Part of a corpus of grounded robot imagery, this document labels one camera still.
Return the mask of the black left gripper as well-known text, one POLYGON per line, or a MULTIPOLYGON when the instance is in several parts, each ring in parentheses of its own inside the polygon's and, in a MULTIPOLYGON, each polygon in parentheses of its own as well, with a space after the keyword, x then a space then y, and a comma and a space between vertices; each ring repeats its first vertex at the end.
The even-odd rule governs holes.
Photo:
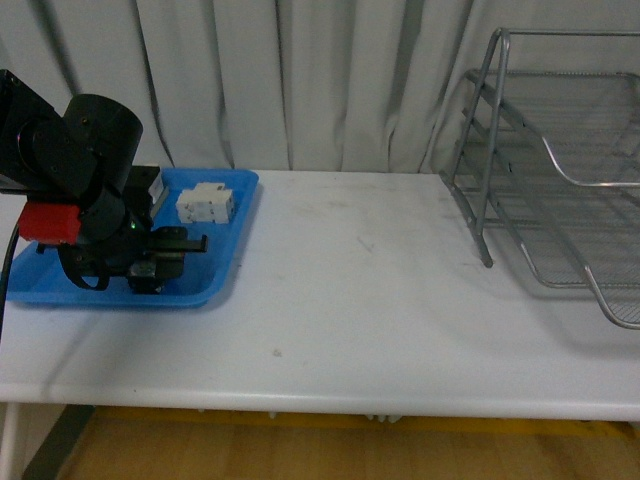
POLYGON ((119 197, 124 211, 116 231, 103 239, 89 238, 87 228, 102 226, 106 219, 104 208, 92 208, 80 214, 73 243, 39 242, 37 253, 55 256, 66 278, 84 290, 105 290, 113 278, 127 281, 130 266, 143 259, 155 259, 166 282, 178 279, 186 255, 207 252, 208 237, 191 238, 183 226, 154 226, 165 193, 159 167, 134 166, 119 197))

